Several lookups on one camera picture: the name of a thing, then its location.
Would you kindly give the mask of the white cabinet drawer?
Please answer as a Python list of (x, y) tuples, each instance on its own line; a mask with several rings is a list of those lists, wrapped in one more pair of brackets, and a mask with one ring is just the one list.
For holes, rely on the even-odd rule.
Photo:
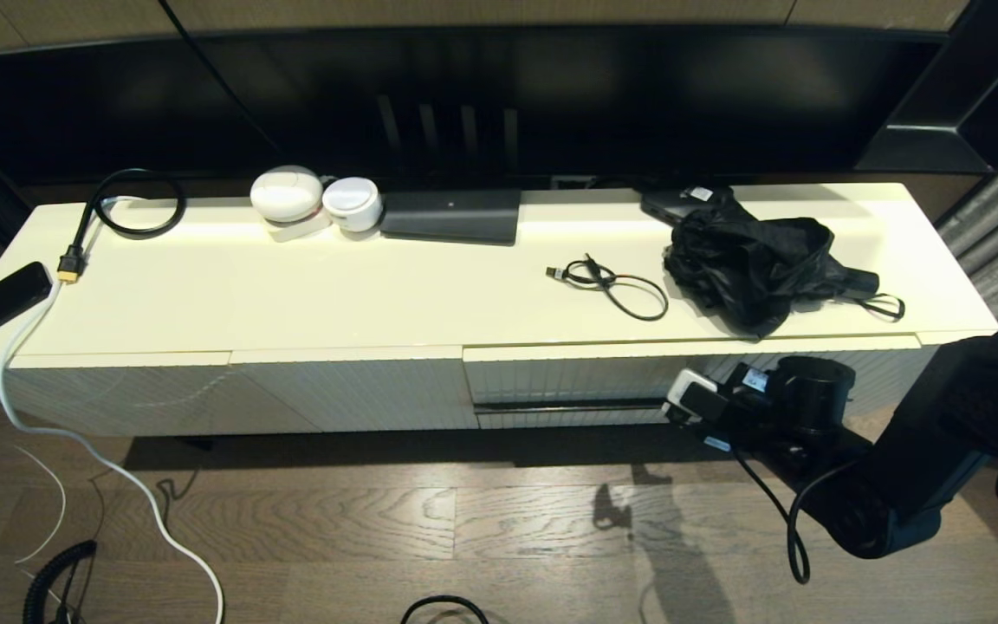
[(726, 380), (740, 363), (772, 370), (788, 356), (824, 358), (854, 370), (844, 419), (866, 432), (910, 390), (935, 351), (909, 335), (812, 337), (467, 348), (463, 364), (483, 429), (537, 429), (660, 424), (663, 399), (683, 368)]

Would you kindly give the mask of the white egg-shaped device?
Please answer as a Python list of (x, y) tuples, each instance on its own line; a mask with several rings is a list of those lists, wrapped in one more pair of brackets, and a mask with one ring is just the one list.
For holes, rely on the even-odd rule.
[(321, 208), (321, 179), (302, 166), (278, 166), (257, 177), (249, 191), (252, 206), (265, 220), (292, 224)]

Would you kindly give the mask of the white cylindrical device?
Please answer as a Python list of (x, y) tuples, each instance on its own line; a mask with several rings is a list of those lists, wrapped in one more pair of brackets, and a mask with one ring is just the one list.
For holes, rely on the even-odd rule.
[(322, 190), (322, 210), (343, 231), (363, 233), (375, 229), (383, 217), (383, 195), (372, 180), (350, 177), (336, 180)]

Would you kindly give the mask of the black umbrella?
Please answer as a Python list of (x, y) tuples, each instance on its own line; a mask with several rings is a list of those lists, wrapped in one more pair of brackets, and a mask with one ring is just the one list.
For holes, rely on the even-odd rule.
[(906, 304), (880, 301), (880, 277), (835, 259), (835, 234), (815, 218), (757, 218), (737, 201), (671, 226), (663, 269), (682, 295), (732, 330), (763, 340), (801, 303), (839, 300), (898, 322)]

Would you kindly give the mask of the black flat set-top box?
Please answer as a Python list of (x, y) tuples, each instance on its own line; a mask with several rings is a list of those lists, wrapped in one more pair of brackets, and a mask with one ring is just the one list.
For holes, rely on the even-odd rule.
[(378, 230), (384, 237), (511, 246), (522, 190), (393, 192), (383, 202)]

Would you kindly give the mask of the dark wall shelf unit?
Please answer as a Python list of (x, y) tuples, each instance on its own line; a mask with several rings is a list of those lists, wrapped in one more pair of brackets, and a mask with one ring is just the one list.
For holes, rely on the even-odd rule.
[(857, 162), (864, 172), (998, 171), (998, 0), (970, 0)]

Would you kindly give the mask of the small black box white label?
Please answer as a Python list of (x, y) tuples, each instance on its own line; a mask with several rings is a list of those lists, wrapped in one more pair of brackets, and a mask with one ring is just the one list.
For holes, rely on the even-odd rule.
[(643, 193), (640, 210), (661, 224), (674, 226), (693, 212), (714, 209), (734, 198), (736, 195), (728, 186), (687, 185)]

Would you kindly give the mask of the black television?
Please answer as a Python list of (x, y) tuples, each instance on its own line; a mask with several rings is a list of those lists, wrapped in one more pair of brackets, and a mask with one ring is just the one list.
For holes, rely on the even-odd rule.
[(197, 36), (258, 126), (336, 173), (848, 170), (935, 36), (776, 27), (449, 27)]

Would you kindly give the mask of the white tv cabinet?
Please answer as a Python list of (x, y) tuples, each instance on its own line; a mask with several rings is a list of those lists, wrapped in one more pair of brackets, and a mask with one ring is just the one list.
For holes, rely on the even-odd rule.
[(852, 302), (737, 337), (663, 272), (669, 225), (621, 190), (526, 192), (511, 246), (349, 236), (276, 242), (245, 198), (193, 200), (162, 237), (95, 224), (5, 375), (12, 406), (91, 436), (483, 429), (467, 348), (916, 337), (998, 322), (898, 183), (737, 190), (759, 218), (815, 218), (879, 275), (894, 322)]

